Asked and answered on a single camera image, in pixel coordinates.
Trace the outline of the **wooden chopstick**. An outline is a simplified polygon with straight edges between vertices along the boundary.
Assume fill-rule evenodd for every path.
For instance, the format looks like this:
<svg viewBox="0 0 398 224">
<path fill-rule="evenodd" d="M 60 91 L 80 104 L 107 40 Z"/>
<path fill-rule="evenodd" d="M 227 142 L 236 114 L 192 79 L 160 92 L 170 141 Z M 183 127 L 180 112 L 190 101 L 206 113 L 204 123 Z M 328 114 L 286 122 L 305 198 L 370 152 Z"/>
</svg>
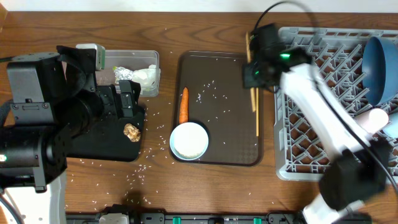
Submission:
<svg viewBox="0 0 398 224">
<path fill-rule="evenodd" d="M 246 32 L 246 56 L 247 56 L 247 62 L 250 63 L 251 62 L 251 51 L 249 48 L 249 32 Z M 252 112 L 256 111 L 256 96 L 255 96 L 255 90 L 254 88 L 250 89 L 250 95 L 251 95 L 251 106 L 252 106 Z"/>
<path fill-rule="evenodd" d="M 256 136 L 259 136 L 259 89 L 256 88 Z"/>
</svg>

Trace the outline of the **brown food piece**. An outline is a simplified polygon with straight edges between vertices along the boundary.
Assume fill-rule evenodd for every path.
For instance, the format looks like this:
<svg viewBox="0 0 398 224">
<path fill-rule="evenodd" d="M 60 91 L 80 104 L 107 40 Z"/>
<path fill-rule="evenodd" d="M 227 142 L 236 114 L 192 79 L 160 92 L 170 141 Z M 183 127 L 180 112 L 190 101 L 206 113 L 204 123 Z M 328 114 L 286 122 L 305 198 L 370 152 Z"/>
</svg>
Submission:
<svg viewBox="0 0 398 224">
<path fill-rule="evenodd" d="M 123 133 L 131 142 L 139 142 L 141 139 L 141 131 L 130 123 L 124 126 Z"/>
</svg>

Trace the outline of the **yellow green snack wrapper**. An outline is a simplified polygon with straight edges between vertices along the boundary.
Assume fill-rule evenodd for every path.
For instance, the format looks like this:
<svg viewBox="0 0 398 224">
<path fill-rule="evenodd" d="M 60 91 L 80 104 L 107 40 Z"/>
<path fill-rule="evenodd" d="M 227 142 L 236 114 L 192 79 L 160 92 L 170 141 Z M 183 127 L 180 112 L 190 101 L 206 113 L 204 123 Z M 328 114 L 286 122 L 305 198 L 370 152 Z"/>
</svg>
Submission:
<svg viewBox="0 0 398 224">
<path fill-rule="evenodd" d="M 133 71 L 124 67 L 113 67 L 115 76 L 115 84 L 118 84 L 120 80 L 130 80 L 133 75 Z"/>
</svg>

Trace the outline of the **white napkin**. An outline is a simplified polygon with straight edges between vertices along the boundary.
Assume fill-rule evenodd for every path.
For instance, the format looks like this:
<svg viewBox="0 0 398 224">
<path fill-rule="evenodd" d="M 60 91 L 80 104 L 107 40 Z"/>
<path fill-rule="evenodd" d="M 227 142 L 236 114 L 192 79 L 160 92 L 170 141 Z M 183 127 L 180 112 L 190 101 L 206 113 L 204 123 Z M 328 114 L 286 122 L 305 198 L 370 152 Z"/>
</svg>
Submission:
<svg viewBox="0 0 398 224">
<path fill-rule="evenodd" d="M 141 90 L 151 90 L 155 87 L 157 79 L 156 65 L 149 65 L 148 68 L 135 70 L 132 73 L 132 81 L 141 85 Z"/>
</svg>

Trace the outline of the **orange carrot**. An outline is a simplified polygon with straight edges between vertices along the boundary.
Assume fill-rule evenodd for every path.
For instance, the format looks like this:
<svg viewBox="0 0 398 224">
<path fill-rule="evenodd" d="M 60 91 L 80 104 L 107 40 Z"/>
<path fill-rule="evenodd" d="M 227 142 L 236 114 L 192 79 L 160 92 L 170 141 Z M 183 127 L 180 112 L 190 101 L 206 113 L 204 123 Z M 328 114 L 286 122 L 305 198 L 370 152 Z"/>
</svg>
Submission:
<svg viewBox="0 0 398 224">
<path fill-rule="evenodd" d="M 179 123 L 183 124 L 188 121 L 188 104 L 189 104 L 189 92 L 188 88 L 185 87 L 182 93 L 182 99 L 180 102 L 180 111 L 179 111 Z"/>
</svg>

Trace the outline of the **light blue rice bowl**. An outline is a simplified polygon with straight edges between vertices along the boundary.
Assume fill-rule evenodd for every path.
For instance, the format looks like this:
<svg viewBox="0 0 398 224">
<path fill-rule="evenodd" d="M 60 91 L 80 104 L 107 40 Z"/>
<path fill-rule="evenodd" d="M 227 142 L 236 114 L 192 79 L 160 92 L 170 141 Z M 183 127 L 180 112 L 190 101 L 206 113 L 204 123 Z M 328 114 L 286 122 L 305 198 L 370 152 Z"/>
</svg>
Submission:
<svg viewBox="0 0 398 224">
<path fill-rule="evenodd" d="M 209 137 L 201 125 L 187 122 L 179 124 L 172 131 L 169 144 L 176 158 L 193 161 L 204 155 L 208 149 Z"/>
</svg>

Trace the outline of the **dark blue plate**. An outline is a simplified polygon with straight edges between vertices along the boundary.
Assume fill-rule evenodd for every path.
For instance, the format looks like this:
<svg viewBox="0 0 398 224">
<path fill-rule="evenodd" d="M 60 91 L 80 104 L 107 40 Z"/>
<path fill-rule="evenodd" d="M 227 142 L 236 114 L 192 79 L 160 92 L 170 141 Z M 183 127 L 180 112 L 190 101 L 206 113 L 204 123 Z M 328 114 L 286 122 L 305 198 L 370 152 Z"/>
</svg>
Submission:
<svg viewBox="0 0 398 224">
<path fill-rule="evenodd" d="M 387 103 L 397 94 L 397 47 L 393 41 L 371 37 L 363 53 L 363 87 L 369 104 Z"/>
</svg>

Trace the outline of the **pink cup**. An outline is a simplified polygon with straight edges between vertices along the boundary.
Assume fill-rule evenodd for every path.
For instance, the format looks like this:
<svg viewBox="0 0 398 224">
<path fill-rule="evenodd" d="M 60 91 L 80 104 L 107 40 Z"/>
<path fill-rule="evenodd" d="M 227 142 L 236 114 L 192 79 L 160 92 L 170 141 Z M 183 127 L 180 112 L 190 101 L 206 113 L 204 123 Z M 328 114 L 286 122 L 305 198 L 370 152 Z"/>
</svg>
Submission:
<svg viewBox="0 0 398 224">
<path fill-rule="evenodd" d="M 368 133 L 375 134 L 389 122 L 389 115 L 380 108 L 374 108 L 357 115 L 354 120 Z"/>
</svg>

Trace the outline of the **light blue cup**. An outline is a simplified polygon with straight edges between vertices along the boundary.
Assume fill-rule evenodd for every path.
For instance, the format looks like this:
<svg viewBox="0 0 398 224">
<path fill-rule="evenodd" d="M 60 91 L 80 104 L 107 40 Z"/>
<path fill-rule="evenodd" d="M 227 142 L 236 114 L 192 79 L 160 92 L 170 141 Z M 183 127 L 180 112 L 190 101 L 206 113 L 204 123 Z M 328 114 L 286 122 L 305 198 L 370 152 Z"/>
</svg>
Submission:
<svg viewBox="0 0 398 224">
<path fill-rule="evenodd" d="M 389 123 L 382 131 L 390 138 L 398 138 L 398 112 L 389 115 Z"/>
</svg>

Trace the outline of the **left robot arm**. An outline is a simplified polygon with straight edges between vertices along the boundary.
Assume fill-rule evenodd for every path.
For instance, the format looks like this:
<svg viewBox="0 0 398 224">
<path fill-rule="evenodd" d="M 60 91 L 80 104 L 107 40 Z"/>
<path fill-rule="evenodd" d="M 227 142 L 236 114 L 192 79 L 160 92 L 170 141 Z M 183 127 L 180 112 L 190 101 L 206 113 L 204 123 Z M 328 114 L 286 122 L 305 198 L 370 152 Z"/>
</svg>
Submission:
<svg viewBox="0 0 398 224">
<path fill-rule="evenodd" d="M 7 57 L 1 106 L 1 208 L 8 223 L 66 223 L 67 159 L 131 162 L 141 147 L 141 86 L 98 85 L 100 45 Z"/>
</svg>

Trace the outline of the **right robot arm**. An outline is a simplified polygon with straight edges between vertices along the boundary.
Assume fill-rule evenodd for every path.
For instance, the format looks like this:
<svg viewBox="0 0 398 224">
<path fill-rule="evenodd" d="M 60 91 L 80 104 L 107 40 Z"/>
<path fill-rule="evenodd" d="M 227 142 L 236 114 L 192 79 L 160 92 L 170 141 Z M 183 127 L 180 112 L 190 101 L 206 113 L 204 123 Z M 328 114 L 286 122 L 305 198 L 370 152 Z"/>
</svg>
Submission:
<svg viewBox="0 0 398 224">
<path fill-rule="evenodd" d="M 247 41 L 251 61 L 243 69 L 246 88 L 282 90 L 303 113 L 321 141 L 330 166 L 318 181 L 320 193 L 294 223 L 334 223 L 396 180 L 388 170 L 391 145 L 374 140 L 341 105 L 320 74 L 310 49 L 327 48 L 314 13 L 296 2 L 313 26 L 307 47 L 287 48 L 274 24 L 255 24 Z"/>
</svg>

